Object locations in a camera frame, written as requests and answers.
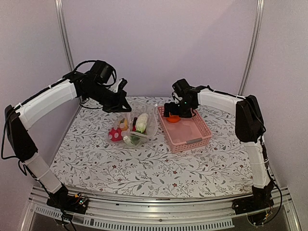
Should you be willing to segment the orange tangerine toy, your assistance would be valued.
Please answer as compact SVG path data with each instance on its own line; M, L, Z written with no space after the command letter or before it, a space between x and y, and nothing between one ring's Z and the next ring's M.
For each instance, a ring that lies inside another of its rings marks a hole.
M180 120L176 120L173 115L170 115L170 117L167 117L166 120L169 122L169 123L177 123L179 122Z

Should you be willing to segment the pink perforated plastic basket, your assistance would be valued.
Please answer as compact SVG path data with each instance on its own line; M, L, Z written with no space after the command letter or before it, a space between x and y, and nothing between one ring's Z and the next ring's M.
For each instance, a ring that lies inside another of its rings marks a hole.
M159 106L157 112L166 141L173 153L208 145L212 132L198 111L195 110L195 116L192 118L182 118L176 123L168 122L163 117L163 106Z

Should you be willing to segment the yellow lemon toy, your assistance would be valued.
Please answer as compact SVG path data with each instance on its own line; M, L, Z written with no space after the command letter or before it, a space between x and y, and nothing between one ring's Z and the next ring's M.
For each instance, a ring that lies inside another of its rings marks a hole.
M128 120L126 118L123 118L119 121L119 125L118 127L122 130L122 131L126 131L128 130Z

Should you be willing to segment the clear zip top bag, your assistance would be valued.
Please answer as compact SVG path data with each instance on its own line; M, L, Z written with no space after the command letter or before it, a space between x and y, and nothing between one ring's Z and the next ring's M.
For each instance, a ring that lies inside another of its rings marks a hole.
M107 133L107 141L136 148L148 142L157 132L157 104L134 100L131 112L121 113Z

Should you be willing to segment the white radish toy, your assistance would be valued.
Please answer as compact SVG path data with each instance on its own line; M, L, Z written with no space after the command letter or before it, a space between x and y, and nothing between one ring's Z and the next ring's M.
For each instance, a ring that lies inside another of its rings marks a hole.
M128 146L137 147L140 144L146 142L147 138L136 135L136 134L129 134L129 135L123 137L123 141Z

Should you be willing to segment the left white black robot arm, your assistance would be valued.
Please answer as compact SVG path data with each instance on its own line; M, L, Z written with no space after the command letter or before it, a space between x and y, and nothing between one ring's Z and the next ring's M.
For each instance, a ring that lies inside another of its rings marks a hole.
M86 73L74 68L57 82L47 86L16 106L5 108L3 138L7 138L14 157L33 173L61 208L71 205L71 197L61 191L64 185L38 154L38 148L28 131L45 115L75 98L92 99L107 113L131 112L124 87L127 80L117 79L116 70L105 61L91 60L92 67Z

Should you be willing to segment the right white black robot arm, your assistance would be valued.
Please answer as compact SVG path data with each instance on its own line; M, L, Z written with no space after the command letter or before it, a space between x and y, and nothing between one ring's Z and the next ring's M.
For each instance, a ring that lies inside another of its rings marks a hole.
M210 106L235 117L235 135L247 151L252 173L252 190L249 206L259 210L267 203L277 185L270 176L269 158L264 144L266 128L262 113L254 95L239 96L212 89L210 86L193 87L180 79L172 85L173 102L164 104L164 117L192 118L199 106Z

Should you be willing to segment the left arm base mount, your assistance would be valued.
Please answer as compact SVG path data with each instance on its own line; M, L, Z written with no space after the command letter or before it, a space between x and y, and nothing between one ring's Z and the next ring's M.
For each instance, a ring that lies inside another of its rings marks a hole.
M51 194L47 200L50 207L62 209L63 211L86 214L89 198L81 193L69 195L67 192Z

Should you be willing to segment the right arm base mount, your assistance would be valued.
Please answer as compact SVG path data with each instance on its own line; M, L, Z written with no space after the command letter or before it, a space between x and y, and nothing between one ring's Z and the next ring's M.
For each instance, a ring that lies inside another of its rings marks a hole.
M273 212L274 201L271 197L261 198L258 196L235 199L231 208L235 214L246 214L248 222L253 226L262 226L266 223Z

